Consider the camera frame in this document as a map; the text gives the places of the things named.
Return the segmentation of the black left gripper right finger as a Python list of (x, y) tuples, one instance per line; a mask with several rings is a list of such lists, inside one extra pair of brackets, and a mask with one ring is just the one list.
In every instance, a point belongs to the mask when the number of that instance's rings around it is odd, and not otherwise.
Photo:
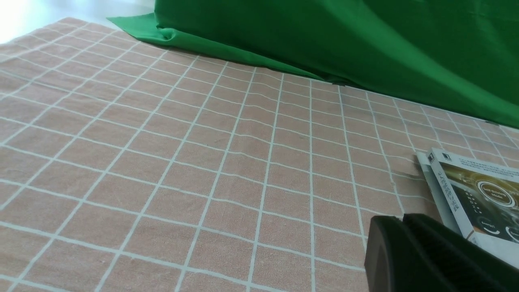
[(424, 214), (403, 224), (441, 281), (455, 292), (517, 292), (518, 269)]

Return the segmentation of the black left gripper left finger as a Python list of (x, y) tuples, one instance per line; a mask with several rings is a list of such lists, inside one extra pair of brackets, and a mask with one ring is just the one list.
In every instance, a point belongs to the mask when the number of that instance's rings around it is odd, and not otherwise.
[(371, 218), (365, 271), (370, 292), (447, 290), (447, 283), (426, 259), (410, 230), (396, 217)]

